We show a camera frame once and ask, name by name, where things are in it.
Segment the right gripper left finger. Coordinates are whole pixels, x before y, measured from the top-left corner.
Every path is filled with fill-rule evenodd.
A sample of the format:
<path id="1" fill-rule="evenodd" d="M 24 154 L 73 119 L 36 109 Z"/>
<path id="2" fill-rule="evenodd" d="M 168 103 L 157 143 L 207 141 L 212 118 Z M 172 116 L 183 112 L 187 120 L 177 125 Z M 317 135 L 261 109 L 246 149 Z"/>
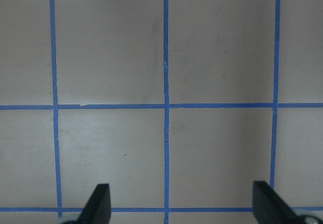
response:
<path id="1" fill-rule="evenodd" d="M 77 219 L 77 223 L 105 223 L 111 220 L 109 184 L 98 184 Z"/>

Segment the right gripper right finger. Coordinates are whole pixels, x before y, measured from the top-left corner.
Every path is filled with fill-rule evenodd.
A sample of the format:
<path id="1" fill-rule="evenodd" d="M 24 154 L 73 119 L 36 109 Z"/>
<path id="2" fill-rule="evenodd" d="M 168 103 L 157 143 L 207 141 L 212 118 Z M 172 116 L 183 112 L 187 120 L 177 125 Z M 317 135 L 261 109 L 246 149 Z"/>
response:
<path id="1" fill-rule="evenodd" d="M 298 215 L 265 181 L 254 181 L 252 212 L 259 224 L 300 223 Z"/>

